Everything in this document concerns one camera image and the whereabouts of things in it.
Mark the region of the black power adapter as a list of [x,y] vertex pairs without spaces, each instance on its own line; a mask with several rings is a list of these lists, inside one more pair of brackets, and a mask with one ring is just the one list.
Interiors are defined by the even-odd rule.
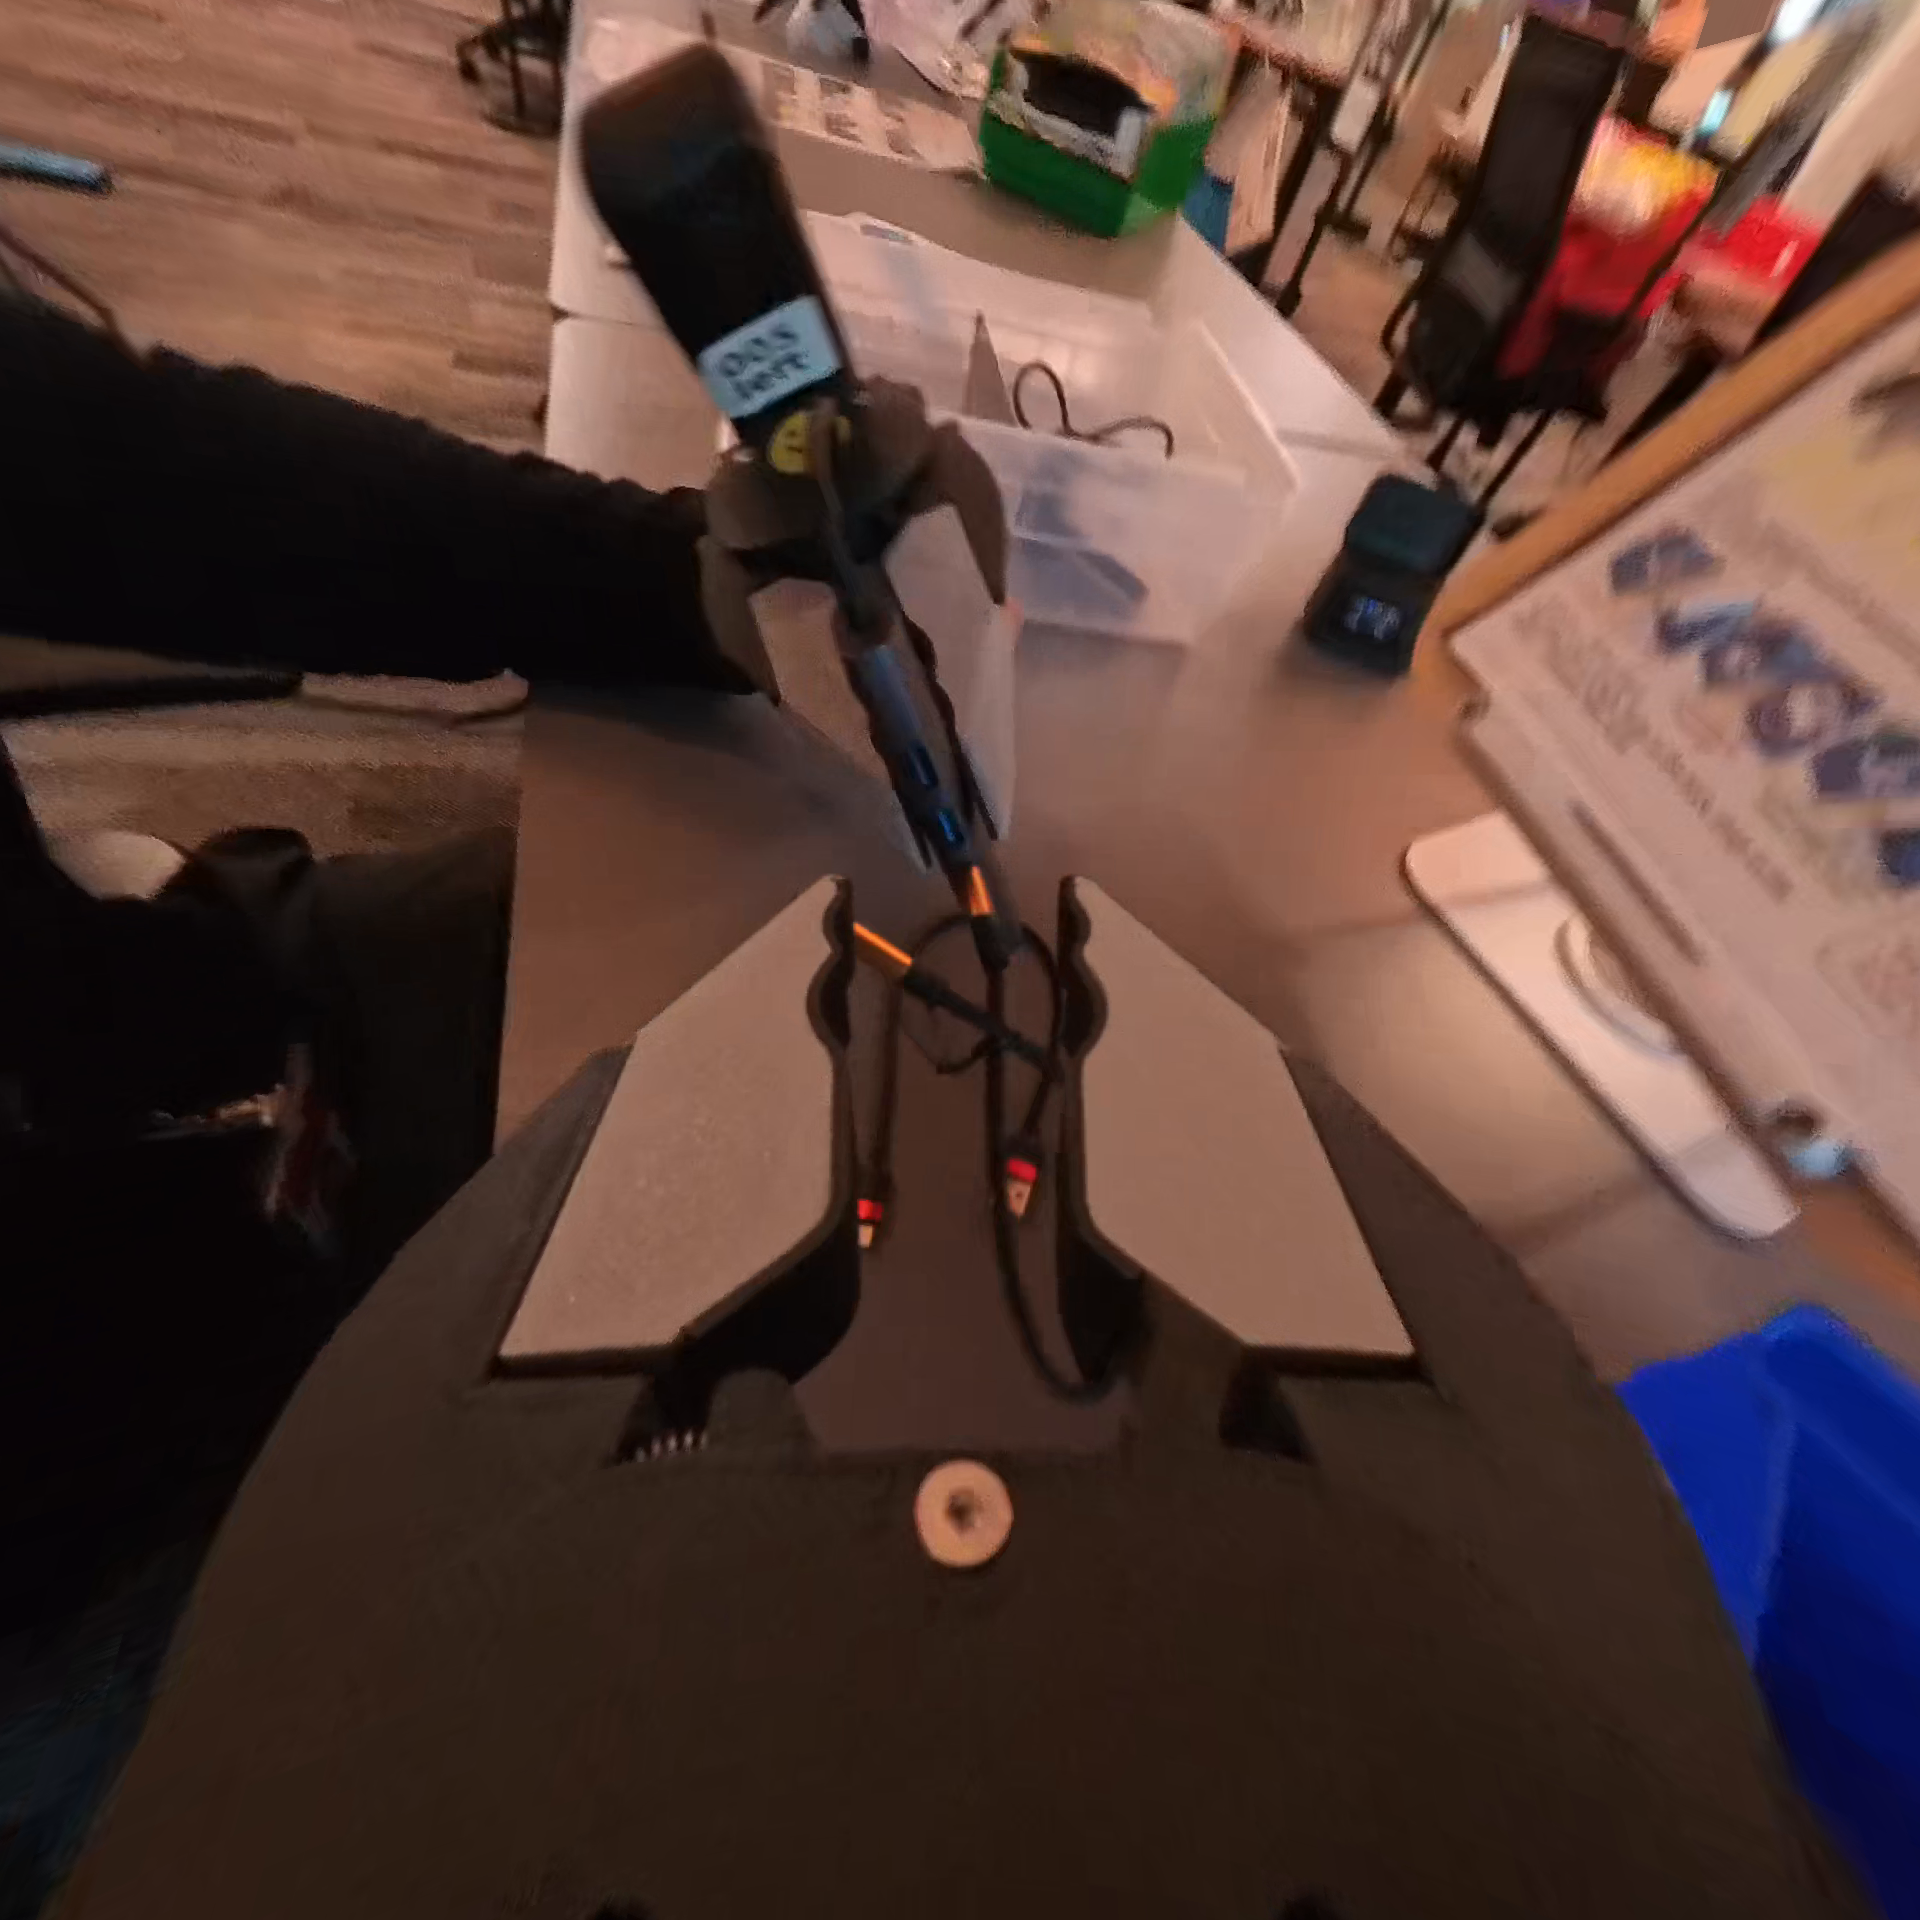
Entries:
[[1405,676],[1431,606],[1479,528],[1482,510],[1469,496],[1378,475],[1308,595],[1305,641],[1378,676]]

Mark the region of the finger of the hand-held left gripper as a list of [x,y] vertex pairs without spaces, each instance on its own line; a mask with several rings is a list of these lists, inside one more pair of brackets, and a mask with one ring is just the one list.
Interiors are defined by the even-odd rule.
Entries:
[[978,811],[1009,834],[1016,798],[1021,610],[996,603],[956,506],[915,515],[897,540],[897,601],[933,645],[933,667]]
[[909,865],[930,865],[874,746],[870,721],[846,680],[836,613],[836,601],[821,584],[773,581],[755,589],[755,629],[779,710],[846,777],[858,806],[890,847]]

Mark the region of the green plastic bin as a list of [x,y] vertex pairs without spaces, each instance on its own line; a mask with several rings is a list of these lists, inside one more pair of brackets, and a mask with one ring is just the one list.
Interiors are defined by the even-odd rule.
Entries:
[[1202,170],[1233,57],[1233,35],[1207,12],[1057,3],[994,53],[981,172],[1092,238],[1154,226]]

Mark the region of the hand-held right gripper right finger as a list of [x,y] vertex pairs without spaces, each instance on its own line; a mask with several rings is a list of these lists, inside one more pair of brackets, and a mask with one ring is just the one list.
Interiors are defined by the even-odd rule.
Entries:
[[1245,1357],[1413,1369],[1277,1035],[1087,875],[1060,883],[1060,978],[1082,1246]]

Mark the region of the red storage crate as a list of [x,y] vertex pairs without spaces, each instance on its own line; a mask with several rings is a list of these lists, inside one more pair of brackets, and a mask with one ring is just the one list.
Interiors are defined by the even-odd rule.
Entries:
[[1706,157],[1607,115],[1544,274],[1507,332],[1495,371],[1534,371],[1573,318],[1610,323],[1629,296],[1639,296],[1636,315],[1651,318],[1683,279],[1701,273],[1781,292],[1811,257],[1824,223],[1790,210],[1778,194],[1759,194],[1737,213],[1709,208],[1718,183],[1721,170]]

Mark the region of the black mesh back chair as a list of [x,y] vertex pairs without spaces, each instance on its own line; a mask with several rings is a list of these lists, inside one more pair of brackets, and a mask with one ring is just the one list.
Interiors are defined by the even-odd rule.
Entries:
[[1619,15],[1523,12],[1457,210],[1380,329],[1374,411],[1399,424],[1405,397],[1415,397],[1424,424],[1440,428],[1424,453],[1435,475],[1460,433],[1490,419],[1504,343],[1561,241],[1624,63]]

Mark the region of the clear plastic bin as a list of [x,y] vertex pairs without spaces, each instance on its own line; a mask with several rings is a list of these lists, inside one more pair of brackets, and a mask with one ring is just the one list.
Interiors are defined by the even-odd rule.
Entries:
[[[930,415],[965,431],[994,468],[1009,537],[1037,463],[1078,472],[1084,525],[1148,589],[1135,626],[1087,636],[1194,645],[1237,597],[1298,487],[1213,332],[867,213],[807,213],[807,226],[858,367],[918,386]],[[977,314],[988,315],[1016,424],[960,414]],[[1009,584],[1047,626],[1021,595],[1013,545]]]

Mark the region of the black cable red collared plugs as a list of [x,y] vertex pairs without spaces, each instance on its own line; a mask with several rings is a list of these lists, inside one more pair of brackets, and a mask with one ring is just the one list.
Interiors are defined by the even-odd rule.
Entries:
[[1021,1353],[1057,1404],[1092,1406],[1116,1385],[1110,1362],[1103,1362],[1089,1378],[1060,1369],[1037,1325],[1021,1271],[1021,1227],[1043,1185],[1047,1167],[1041,1123],[1066,1073],[1066,990],[1060,982],[1060,965],[1053,946],[1026,927],[1021,935],[1021,959],[1037,968],[1047,993],[1043,1041],[1026,1038],[1009,1020],[1002,972],[988,972],[981,997],[969,997],[930,968],[933,949],[959,929],[960,919],[949,913],[936,919],[915,943],[897,943],[870,927],[853,927],[856,962],[884,982],[883,1063],[853,1196],[856,1246],[861,1255],[870,1255],[889,1233],[899,1127],[899,1047],[905,1041],[905,1004],[918,1001],[930,1013],[941,1013],[974,1035],[968,1053],[936,1058],[933,1066],[938,1075],[981,1070],[981,1151],[988,1158],[994,1268],[1002,1311],[1010,1321]]

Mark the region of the blue plastic bin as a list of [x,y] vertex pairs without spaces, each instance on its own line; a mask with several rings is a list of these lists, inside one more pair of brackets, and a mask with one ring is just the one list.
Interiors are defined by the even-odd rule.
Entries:
[[1790,1306],[1619,1384],[1799,1787],[1885,1917],[1918,1913],[1918,1379]]

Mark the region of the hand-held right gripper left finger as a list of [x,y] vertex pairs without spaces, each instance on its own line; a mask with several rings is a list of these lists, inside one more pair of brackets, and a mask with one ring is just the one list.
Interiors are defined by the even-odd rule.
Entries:
[[818,1255],[858,1292],[851,968],[851,886],[821,875],[634,1035],[502,1372],[678,1357]]

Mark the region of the printed instruction sheet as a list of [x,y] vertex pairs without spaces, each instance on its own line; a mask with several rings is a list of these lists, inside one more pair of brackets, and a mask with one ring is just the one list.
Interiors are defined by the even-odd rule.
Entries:
[[1918,315],[1451,632],[1473,746],[1756,1132],[1918,1218]]

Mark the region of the dark grey usb hub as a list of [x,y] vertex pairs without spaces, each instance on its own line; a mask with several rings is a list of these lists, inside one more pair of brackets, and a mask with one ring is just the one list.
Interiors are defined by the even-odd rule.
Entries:
[[870,721],[870,739],[899,806],[946,878],[956,902],[974,913],[978,878],[994,844],[988,802],[941,688],[902,626],[861,641],[843,655],[846,680]]

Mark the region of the person's left forearm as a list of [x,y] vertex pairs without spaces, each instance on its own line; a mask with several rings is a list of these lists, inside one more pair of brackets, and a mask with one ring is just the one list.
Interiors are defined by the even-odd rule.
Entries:
[[694,488],[129,349],[3,302],[3,632],[159,658],[755,692],[701,601]]

